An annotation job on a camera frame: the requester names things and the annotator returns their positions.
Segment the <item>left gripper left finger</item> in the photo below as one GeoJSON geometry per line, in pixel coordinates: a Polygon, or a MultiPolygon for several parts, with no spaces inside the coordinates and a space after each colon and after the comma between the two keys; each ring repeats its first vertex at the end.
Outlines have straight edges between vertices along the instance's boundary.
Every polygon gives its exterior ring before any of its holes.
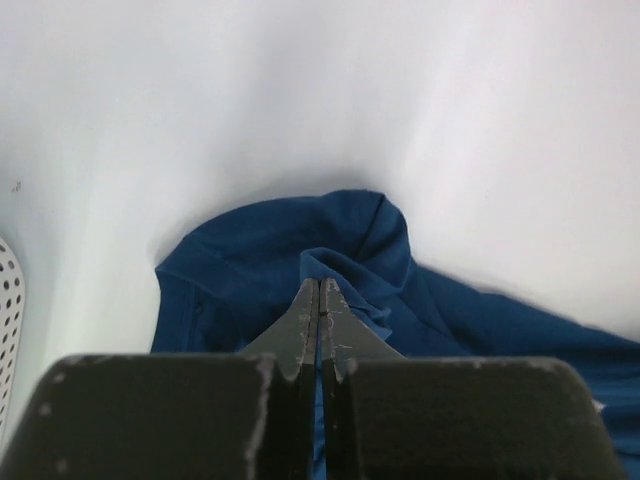
{"type": "Polygon", "coordinates": [[[42,377],[5,479],[309,479],[319,285],[236,354],[67,357],[42,377]]]}

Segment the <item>navy blue t shirt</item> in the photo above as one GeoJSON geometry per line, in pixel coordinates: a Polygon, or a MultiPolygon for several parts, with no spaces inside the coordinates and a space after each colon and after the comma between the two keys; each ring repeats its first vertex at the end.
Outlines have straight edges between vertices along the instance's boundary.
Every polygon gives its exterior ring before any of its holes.
{"type": "Polygon", "coordinates": [[[382,193],[339,190],[224,213],[157,267],[154,352],[236,352],[289,308],[300,284],[334,279],[354,314],[407,357],[545,356],[594,394],[616,454],[639,475],[639,345],[419,265],[382,193]]]}

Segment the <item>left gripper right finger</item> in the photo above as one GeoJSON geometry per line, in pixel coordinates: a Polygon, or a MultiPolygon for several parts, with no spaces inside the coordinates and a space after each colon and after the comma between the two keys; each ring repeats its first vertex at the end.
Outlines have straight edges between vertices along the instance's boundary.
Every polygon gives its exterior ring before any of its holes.
{"type": "Polygon", "coordinates": [[[331,479],[623,479],[583,379],[549,357],[402,356],[320,286],[331,479]]]}

